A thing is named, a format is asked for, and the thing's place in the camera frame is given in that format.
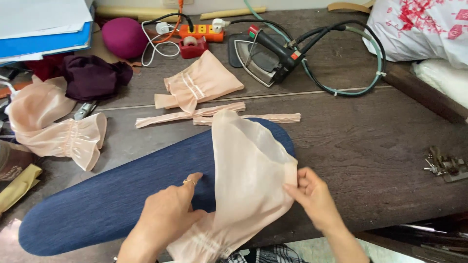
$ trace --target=maroon fabric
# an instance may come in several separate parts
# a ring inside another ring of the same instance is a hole
[[[34,75],[40,78],[40,80],[46,81],[62,76],[60,65],[63,62],[63,58],[69,55],[73,55],[73,52],[48,55],[44,56],[42,60],[25,61],[24,63],[30,70],[34,71]]]
[[[127,85],[133,75],[126,63],[109,64],[97,56],[67,56],[61,70],[68,83],[65,96],[81,102],[114,97],[117,88]]]

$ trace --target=tile floor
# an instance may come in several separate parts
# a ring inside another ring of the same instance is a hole
[[[424,263],[419,259],[403,255],[358,239],[366,254],[374,263]],[[335,263],[330,246],[324,237],[287,243],[309,263]]]

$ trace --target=gold ring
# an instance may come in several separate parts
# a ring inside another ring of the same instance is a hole
[[[197,185],[193,180],[190,180],[190,179],[185,179],[185,180],[183,181],[183,184],[185,184],[185,182],[192,182],[193,186],[196,186],[196,185]]]

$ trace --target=pink fabric strip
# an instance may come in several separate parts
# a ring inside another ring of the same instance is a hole
[[[294,114],[265,114],[265,115],[243,115],[241,118],[260,118],[272,121],[274,123],[296,123],[300,122],[300,113]],[[193,118],[193,125],[209,125],[213,122],[212,117],[195,117]]]
[[[236,102],[228,105],[221,105],[211,108],[204,108],[199,109],[193,112],[193,114],[187,113],[185,111],[177,112],[177,113],[170,113],[156,117],[149,117],[149,118],[138,118],[135,126],[137,128],[142,128],[148,126],[150,124],[156,123],[163,123],[163,122],[170,122],[176,120],[183,120],[183,119],[191,119],[194,117],[203,117],[203,116],[213,116],[216,112],[220,110],[234,110],[234,111],[244,111],[245,110],[245,103],[244,102]]]

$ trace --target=white paper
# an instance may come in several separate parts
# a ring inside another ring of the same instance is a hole
[[[43,59],[42,57],[42,52],[39,53],[32,53],[28,55],[20,55],[20,56],[12,56],[12,57],[6,57],[6,58],[0,58],[0,63],[7,63],[7,62],[12,62],[12,61],[29,61],[29,60],[41,60]]]
[[[63,27],[56,27],[51,29],[42,29],[38,31],[32,31],[28,33],[21,33],[16,35],[10,35],[7,38],[19,38],[19,37],[34,37],[34,36],[45,36],[45,35],[55,35],[55,34],[64,34],[64,33],[76,33],[83,30],[83,23],[72,24]]]
[[[0,39],[92,21],[84,0],[0,0]]]

